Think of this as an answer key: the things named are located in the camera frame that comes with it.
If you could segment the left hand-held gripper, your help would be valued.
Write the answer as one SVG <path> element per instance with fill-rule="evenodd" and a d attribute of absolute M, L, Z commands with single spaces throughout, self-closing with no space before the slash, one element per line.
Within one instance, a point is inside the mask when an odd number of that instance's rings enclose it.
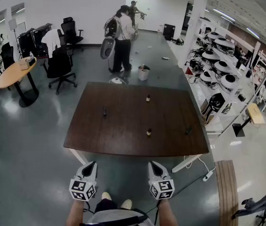
<path fill-rule="evenodd" d="M 73 199 L 89 201 L 96 193 L 97 162 L 89 162 L 81 166 L 70 180 L 69 192 Z"/>

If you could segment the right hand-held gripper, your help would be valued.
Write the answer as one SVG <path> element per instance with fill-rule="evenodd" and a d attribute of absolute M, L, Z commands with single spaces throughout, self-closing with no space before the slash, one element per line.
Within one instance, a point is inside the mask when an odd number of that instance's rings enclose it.
<path fill-rule="evenodd" d="M 167 169 L 155 161 L 148 162 L 149 191 L 156 200 L 170 199 L 174 193 L 174 182 Z"/>

